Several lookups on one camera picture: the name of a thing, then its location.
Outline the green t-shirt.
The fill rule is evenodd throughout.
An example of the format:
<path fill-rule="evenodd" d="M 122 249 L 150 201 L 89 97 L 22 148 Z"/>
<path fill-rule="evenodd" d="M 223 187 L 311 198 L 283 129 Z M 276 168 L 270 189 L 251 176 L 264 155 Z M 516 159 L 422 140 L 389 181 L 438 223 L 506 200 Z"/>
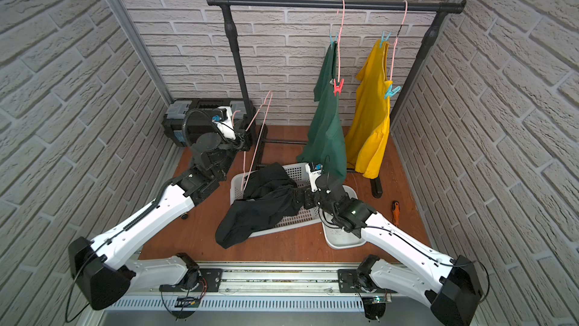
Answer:
<path fill-rule="evenodd" d="M 323 170 L 339 180 L 347 176 L 345 136 L 339 117 L 340 97 L 334 94 L 337 45 L 327 49 L 314 96 L 318 108 L 308 130 L 308 143 L 297 157 L 300 163 L 321 164 Z"/>

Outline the teal clothespin green shirt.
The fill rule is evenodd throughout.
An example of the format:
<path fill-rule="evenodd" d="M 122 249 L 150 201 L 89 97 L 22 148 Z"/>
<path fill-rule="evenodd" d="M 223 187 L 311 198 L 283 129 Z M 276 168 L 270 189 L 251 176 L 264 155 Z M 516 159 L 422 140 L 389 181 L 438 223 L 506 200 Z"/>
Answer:
<path fill-rule="evenodd" d="M 331 45 L 331 46 L 334 46 L 334 45 L 336 44 L 337 39 L 338 39 L 338 35 L 333 36 L 333 35 L 330 33 L 330 45 Z"/>

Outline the black t-shirt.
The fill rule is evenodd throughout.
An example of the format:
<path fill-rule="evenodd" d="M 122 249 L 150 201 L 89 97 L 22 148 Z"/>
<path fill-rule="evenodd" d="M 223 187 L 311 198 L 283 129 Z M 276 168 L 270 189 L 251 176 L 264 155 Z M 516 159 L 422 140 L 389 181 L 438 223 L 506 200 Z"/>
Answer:
<path fill-rule="evenodd" d="M 281 164 L 273 163 L 249 176 L 244 198 L 233 202 L 217 227 L 216 242 L 228 249 L 254 232 L 273 228 L 284 217 L 296 216 L 304 205 L 304 191 Z"/>

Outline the pink hanger of black shirt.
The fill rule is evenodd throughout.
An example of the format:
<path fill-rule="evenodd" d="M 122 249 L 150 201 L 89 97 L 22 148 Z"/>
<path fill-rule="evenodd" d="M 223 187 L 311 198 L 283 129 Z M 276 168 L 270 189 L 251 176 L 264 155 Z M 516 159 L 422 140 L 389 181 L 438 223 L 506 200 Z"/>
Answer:
<path fill-rule="evenodd" d="M 255 147 L 254 147 L 254 151 L 253 151 L 253 156 L 252 156 L 252 160 L 250 163 L 250 167 L 249 169 L 246 169 L 246 155 L 247 152 L 244 152 L 244 164 L 243 164 L 243 175 L 242 175 L 242 181 L 241 181 L 241 190 L 245 191 L 247 188 L 247 183 L 249 181 L 250 175 L 253 172 L 253 166 L 254 163 L 256 162 L 256 156 L 257 156 L 257 152 L 259 149 L 259 142 L 261 141 L 262 138 L 262 134 L 264 132 L 264 128 L 266 125 L 266 121 L 268 118 L 268 113 L 269 113 L 269 109 L 271 107 L 271 101 L 273 99 L 273 91 L 269 91 L 267 93 L 267 95 L 264 98 L 263 103 L 260 105 L 260 107 L 258 108 L 256 114 L 254 115 L 253 119 L 250 121 L 250 124 L 248 125 L 247 128 L 250 128 L 251 125 L 255 125 L 256 124 L 256 119 L 259 113 L 264 113 L 263 119 L 262 119 L 262 124 L 261 127 L 259 129 L 259 131 L 256 133 L 258 135 L 257 140 L 255 142 Z"/>

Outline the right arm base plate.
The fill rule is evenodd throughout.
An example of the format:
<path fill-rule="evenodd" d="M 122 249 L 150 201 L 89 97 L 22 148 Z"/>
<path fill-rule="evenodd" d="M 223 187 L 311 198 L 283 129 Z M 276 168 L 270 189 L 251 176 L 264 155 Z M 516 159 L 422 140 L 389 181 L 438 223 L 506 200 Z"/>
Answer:
<path fill-rule="evenodd" d="M 357 270 L 337 270 L 339 292 L 341 294 L 385 294 L 386 290 L 379 288 L 366 279 L 360 279 Z"/>

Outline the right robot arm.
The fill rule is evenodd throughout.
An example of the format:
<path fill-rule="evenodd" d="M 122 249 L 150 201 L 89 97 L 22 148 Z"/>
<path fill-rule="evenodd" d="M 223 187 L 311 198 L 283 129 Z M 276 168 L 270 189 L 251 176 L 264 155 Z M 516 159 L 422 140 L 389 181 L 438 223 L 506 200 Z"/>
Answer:
<path fill-rule="evenodd" d="M 357 268 L 364 290 L 395 291 L 430 309 L 444 325 L 469 325 L 487 296 L 475 262 L 453 258 L 426 246 L 390 222 L 371 205 L 350 197 L 337 177 L 321 170 L 308 173 L 305 204 L 330 216 L 330 223 L 384 250 L 399 266 L 370 255 Z"/>

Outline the pink hanger of green shirt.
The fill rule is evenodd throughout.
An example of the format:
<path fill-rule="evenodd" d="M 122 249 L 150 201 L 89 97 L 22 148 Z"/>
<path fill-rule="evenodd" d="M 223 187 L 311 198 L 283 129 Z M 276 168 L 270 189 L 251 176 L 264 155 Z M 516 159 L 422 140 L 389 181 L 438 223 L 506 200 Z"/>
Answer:
<path fill-rule="evenodd" d="M 345 24 L 345 0 L 341 0 L 342 2 L 342 11 L 338 11 L 338 13 L 342 14 L 342 19 L 341 19 L 341 23 L 340 23 L 340 28 L 339 28 L 339 32 L 338 32 L 338 39 L 336 41 L 336 54 L 337 54 L 337 67 L 336 67 L 336 76 L 334 79 L 341 79 L 341 39 L 342 39 L 342 32 L 343 32 L 343 27 Z"/>

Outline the red clothespin green shirt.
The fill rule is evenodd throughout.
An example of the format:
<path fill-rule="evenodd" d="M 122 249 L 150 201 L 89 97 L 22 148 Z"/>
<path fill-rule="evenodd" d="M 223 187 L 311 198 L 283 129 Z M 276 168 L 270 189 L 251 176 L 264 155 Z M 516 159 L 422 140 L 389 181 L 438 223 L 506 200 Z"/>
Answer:
<path fill-rule="evenodd" d="M 333 94 L 335 96 L 337 95 L 341 95 L 342 94 L 342 89 L 344 86 L 344 79 L 333 79 L 332 84 L 333 84 Z"/>

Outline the white perforated laundry basket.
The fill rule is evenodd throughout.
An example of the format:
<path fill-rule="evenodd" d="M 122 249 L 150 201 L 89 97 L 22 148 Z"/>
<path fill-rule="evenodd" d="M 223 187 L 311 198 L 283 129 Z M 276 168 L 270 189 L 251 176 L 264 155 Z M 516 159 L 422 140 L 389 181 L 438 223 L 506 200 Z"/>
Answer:
<path fill-rule="evenodd" d="M 296 163 L 285 165 L 283 168 L 286 173 L 292 178 L 298 187 L 309 187 L 310 178 L 307 172 L 307 163 Z M 243 196 L 242 181 L 248 176 L 248 174 L 238 174 L 235 175 L 230 183 L 230 203 L 232 204 L 235 200 L 241 199 Z M 321 218 L 318 215 L 318 211 L 314 208 L 304 209 L 301 208 L 297 215 L 291 217 L 283 217 L 280 222 L 278 222 L 273 228 L 264 229 L 258 232 L 254 232 L 250 235 L 250 238 L 265 236 L 273 233 L 279 233 L 290 229 L 297 229 L 300 227 L 310 226 L 316 223 L 320 223 Z"/>

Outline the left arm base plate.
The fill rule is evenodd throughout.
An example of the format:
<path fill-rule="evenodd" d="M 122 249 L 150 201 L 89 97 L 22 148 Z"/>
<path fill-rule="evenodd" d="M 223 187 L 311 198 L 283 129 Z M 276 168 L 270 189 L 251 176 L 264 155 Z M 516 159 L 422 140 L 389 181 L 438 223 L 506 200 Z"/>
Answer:
<path fill-rule="evenodd" d="M 161 285 L 161 292 L 197 292 L 206 291 L 217 293 L 222 281 L 223 269 L 200 268 L 197 271 L 188 272 L 184 279 L 176 285 Z"/>

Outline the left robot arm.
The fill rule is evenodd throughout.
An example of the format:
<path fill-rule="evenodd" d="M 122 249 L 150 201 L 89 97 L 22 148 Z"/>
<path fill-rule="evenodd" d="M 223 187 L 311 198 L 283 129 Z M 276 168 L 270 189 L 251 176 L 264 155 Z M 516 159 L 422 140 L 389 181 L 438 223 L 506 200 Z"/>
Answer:
<path fill-rule="evenodd" d="M 250 146 L 246 131 L 234 124 L 229 106 L 191 109 L 184 126 L 192 115 L 206 119 L 211 130 L 190 144 L 189 168 L 161 185 L 149 204 L 120 224 L 69 245 L 73 281 L 92 309 L 106 309 L 131 291 L 159 286 L 189 291 L 201 284 L 198 265 L 185 253 L 157 260 L 132 259 L 153 236 L 209 198 L 226 180 L 237 153 Z"/>

